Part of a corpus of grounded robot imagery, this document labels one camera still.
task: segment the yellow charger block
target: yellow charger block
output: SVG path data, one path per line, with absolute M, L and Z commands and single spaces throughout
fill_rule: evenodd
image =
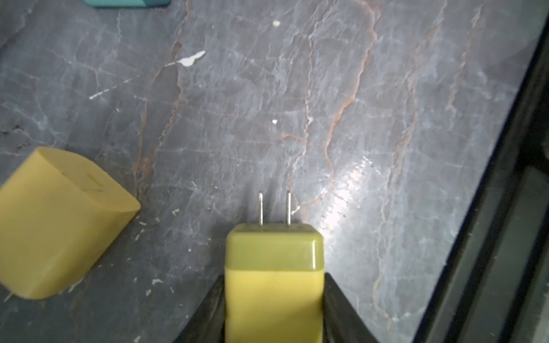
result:
M 228 235 L 225 342 L 322 342 L 323 292 L 312 226 L 240 224 Z
M 140 208 L 87 158 L 37 148 L 0 188 L 0 282 L 27 299 L 62 291 Z

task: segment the teal object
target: teal object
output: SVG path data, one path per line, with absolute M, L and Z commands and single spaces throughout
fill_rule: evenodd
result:
M 170 4 L 170 0 L 84 0 L 93 7 L 153 7 Z

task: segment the metal prong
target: metal prong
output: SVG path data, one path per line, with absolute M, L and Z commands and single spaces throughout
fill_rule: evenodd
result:
M 263 226 L 263 193 L 259 192 L 259 226 Z
M 290 226 L 292 214 L 292 194 L 288 191 L 288 201 L 286 202 L 286 225 Z

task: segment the white speck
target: white speck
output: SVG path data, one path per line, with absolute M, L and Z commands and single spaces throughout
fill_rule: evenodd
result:
M 72 290 L 74 289 L 74 287 L 78 286 L 78 284 L 81 283 L 82 280 L 84 280 L 84 278 L 81 278 L 80 281 L 78 281 L 77 283 L 75 283 L 74 285 L 72 285 L 71 287 L 69 287 L 69 293 L 71 293 Z
M 192 56 L 184 57 L 177 61 L 177 63 L 181 63 L 184 67 L 190 67 L 194 64 L 194 62 L 198 59 L 201 59 L 206 54 L 206 51 L 202 50 L 197 53 L 195 53 Z

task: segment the gray marble surface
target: gray marble surface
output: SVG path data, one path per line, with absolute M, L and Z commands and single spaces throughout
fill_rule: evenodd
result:
M 71 292 L 0 299 L 0 341 L 171 342 L 222 272 L 227 232 L 257 220 L 257 192 L 276 222 L 289 189 L 366 325 L 409 342 L 548 8 L 0 1 L 0 182 L 46 145 L 143 205 Z

